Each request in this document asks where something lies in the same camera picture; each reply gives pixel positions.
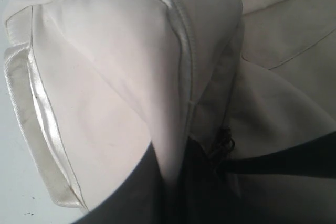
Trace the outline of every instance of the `white surface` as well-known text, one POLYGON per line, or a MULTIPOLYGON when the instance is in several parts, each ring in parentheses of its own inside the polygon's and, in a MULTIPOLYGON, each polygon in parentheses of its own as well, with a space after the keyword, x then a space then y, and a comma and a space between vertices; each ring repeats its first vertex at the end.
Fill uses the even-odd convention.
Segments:
MULTIPOLYGON (((4 11, 7 2, 0 0, 0 13, 4 11)), ((3 52, 9 44, 1 27, 0 65, 3 68, 3 52)), ((82 216, 78 209, 58 207, 51 201, 20 133, 2 71, 0 159, 1 224, 70 224, 82 216)))

